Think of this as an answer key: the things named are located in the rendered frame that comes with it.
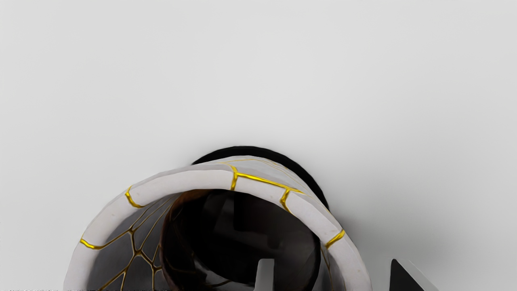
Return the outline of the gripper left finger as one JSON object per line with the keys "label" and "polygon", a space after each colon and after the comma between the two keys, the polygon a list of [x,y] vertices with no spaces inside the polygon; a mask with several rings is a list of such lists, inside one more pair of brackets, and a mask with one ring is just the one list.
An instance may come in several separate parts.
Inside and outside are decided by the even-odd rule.
{"label": "gripper left finger", "polygon": [[259,260],[256,272],[256,291],[274,291],[275,260],[264,258]]}

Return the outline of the white cup with gold cracks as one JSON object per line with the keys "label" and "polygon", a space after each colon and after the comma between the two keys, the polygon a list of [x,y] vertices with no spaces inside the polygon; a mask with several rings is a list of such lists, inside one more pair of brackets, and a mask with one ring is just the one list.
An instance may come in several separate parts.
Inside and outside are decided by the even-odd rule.
{"label": "white cup with gold cracks", "polygon": [[314,179],[275,155],[207,155],[129,186],[91,221],[63,291],[373,291]]}

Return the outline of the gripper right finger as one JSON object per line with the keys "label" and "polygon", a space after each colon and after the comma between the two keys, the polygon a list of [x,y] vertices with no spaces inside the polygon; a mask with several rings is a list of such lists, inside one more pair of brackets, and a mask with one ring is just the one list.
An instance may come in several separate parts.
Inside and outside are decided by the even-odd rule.
{"label": "gripper right finger", "polygon": [[390,267],[389,291],[439,291],[408,259],[393,259]]}

